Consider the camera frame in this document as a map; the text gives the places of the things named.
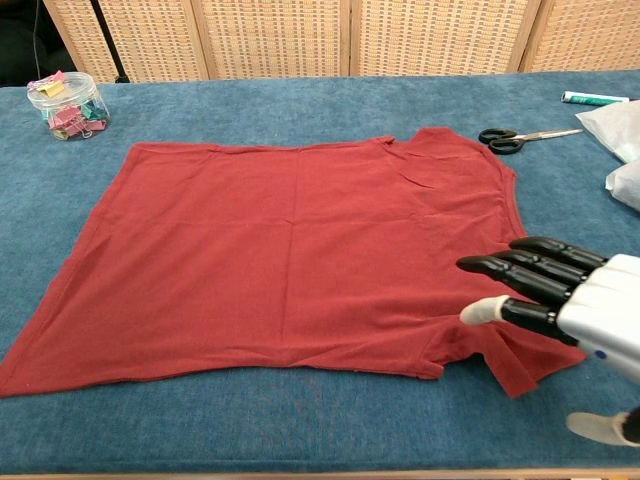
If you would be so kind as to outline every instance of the wicker panel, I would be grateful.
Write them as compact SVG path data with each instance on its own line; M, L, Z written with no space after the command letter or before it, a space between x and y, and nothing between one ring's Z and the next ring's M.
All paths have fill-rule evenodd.
M76 68L96 82L114 82L118 74L89 0L45 0Z
M640 1L557 0L546 10L524 70L640 68Z
M106 0L100 5L131 81L209 78L189 0Z
M515 71L539 1L355 0L354 75Z
M193 0L217 78L348 73L348 0Z

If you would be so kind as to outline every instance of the t-shirt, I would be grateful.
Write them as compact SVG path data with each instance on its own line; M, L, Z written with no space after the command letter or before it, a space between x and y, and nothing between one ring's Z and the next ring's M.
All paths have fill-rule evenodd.
M526 392L583 354L462 324L464 306L508 289L455 266L526 235L514 180L446 128L137 144L0 365L0 396L239 366L435 379L474 353Z

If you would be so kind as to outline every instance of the plastic container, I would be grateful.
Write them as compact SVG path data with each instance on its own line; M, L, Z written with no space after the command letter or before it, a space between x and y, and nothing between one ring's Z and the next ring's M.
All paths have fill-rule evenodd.
M64 89L48 96L38 88L53 79L61 80ZM40 110L42 120L59 140L84 139L100 133L109 125L110 117L91 75L82 72L60 73L27 86L29 101Z

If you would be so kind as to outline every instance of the scissor handle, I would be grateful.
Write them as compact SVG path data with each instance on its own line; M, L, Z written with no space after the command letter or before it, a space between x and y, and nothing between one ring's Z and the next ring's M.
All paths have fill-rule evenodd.
M489 142L489 150L498 155L511 155L519 152L524 142L519 138L496 138Z
M517 135L517 132L513 130L507 130L506 128L487 128L480 132L478 135L478 140L482 143L489 144L494 140L498 140L500 138L512 138Z

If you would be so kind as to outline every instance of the table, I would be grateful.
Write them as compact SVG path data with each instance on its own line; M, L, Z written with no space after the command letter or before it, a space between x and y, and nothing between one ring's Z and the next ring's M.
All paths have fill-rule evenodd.
M575 128L574 114L593 107L561 103L564 90L638 96L639 82L640 71L626 71L103 85L113 123L77 142L53 139L24 89L0 89L0 358L135 142L302 145L405 140L422 126L468 138L494 126ZM517 171L530 234L640 255L640 215L604 190L619 163L591 135L534 142L503 160ZM516 400L475 357L448 366L439 381L230 369L0 400L0 473L393 470L462 478L471 474L459 470L475 469L489 478L542 468L540 475L567 478L549 469L593 476L576 469L594 467L630 475L640 473L637 450L589 442L564 421L573 411L612 414L638 403L640 387L595 360Z

